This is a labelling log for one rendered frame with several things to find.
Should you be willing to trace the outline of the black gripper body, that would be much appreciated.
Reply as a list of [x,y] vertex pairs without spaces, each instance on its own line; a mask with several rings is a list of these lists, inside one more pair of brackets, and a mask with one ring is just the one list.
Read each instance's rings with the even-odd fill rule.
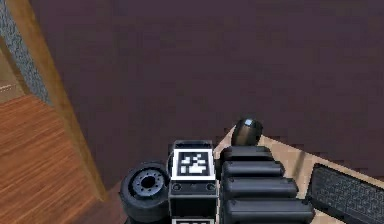
[[127,215],[124,224],[171,224],[169,181],[166,167],[160,162],[145,162],[132,169],[119,191]]

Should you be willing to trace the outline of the black computer mouse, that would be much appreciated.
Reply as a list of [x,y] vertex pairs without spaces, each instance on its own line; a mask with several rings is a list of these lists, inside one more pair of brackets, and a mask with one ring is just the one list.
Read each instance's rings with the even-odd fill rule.
[[263,125],[253,118],[241,118],[232,133],[233,146],[254,146],[260,141]]

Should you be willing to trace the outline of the black keyboard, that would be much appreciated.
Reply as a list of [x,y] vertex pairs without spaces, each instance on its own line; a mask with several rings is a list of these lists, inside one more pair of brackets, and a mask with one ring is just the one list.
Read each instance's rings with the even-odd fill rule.
[[384,188],[315,163],[305,199],[345,224],[384,224]]

